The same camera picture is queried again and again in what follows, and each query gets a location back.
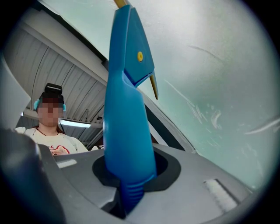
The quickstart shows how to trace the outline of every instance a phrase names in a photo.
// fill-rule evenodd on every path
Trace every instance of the black frame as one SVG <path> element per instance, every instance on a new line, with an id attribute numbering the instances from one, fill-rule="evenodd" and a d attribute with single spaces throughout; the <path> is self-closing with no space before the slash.
<path id="1" fill-rule="evenodd" d="M 266 28 L 268 34 L 270 35 L 277 51 L 279 54 L 279 31 L 278 31 L 278 22 L 279 22 L 279 10 L 277 1 L 250 1 L 250 0 L 243 0 L 244 3 L 252 9 L 252 11 L 257 15 L 259 20 L 262 22 L 264 27 Z M 1 36 L 0 36 L 0 46 L 3 47 L 5 44 L 6 39 L 9 36 L 12 28 L 15 26 L 21 15 L 25 12 L 25 10 L 34 3 L 32 0 L 25 0 L 25 1 L 6 1 L 3 3 L 2 9 L 3 11 L 6 9 L 9 13 L 6 14 L 2 12 L 0 14 L 1 17 Z M 92 45 L 88 46 L 93 52 L 95 51 Z M 277 206 L 277 199 L 279 198 L 279 179 L 280 179 L 280 164 L 275 171 L 274 176 L 272 177 L 270 183 L 268 184 L 265 193 L 263 194 L 262 198 L 259 202 L 255 205 L 253 210 L 247 214 L 247 216 L 241 221 L 241 223 L 253 223 L 256 221 L 261 221 L 262 219 L 268 220 L 268 222 L 273 222 L 274 220 L 278 219 L 278 206 Z M 4 195 L 3 202 L 3 215 L 2 218 L 8 218 L 10 221 L 16 220 L 28 220 L 29 223 L 38 223 L 35 220 L 35 217 L 31 214 L 27 213 L 25 208 L 19 203 L 19 201 L 14 198 L 13 193 L 10 191 L 9 186 L 7 183 L 3 181 L 3 177 L 0 179 L 1 181 L 1 189 Z M 16 212 L 16 215 L 11 216 L 10 212 Z"/>
<path id="2" fill-rule="evenodd" d="M 182 145 L 174 138 L 170 131 L 164 126 L 164 124 L 156 117 L 156 115 L 145 105 L 148 121 L 162 137 L 166 144 L 172 148 L 184 150 Z"/>

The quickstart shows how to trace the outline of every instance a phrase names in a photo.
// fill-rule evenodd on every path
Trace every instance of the yellow tip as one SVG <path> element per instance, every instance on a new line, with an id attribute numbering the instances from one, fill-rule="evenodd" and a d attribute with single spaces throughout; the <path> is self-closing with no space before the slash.
<path id="1" fill-rule="evenodd" d="M 114 0 L 118 8 L 121 8 L 125 5 L 127 5 L 127 2 L 125 0 Z"/>
<path id="2" fill-rule="evenodd" d="M 152 83 L 152 87 L 153 87 L 153 90 L 154 90 L 154 96 L 156 97 L 156 99 L 158 99 L 158 91 L 157 91 L 157 85 L 156 85 L 156 82 L 154 81 L 154 75 L 151 75 L 150 76 L 150 82 Z"/>

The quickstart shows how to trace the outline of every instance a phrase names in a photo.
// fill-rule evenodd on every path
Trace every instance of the blue plastic lever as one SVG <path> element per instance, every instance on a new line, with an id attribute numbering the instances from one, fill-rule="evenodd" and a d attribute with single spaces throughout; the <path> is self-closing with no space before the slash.
<path id="1" fill-rule="evenodd" d="M 154 62 L 143 26 L 136 9 L 126 5 L 113 21 L 103 140 L 106 167 L 121 181 L 127 213 L 143 197 L 144 183 L 157 175 L 144 101 L 136 89 L 151 75 Z"/>

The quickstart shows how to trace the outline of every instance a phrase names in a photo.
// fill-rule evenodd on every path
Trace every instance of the scratched glass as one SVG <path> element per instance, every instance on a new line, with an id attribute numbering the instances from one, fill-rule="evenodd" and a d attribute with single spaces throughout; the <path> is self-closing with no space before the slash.
<path id="1" fill-rule="evenodd" d="M 109 58 L 113 1 L 43 2 Z M 152 51 L 158 101 L 149 81 L 140 89 L 200 155 L 251 190 L 263 186 L 279 153 L 280 67 L 259 20 L 240 1 L 130 3 Z"/>

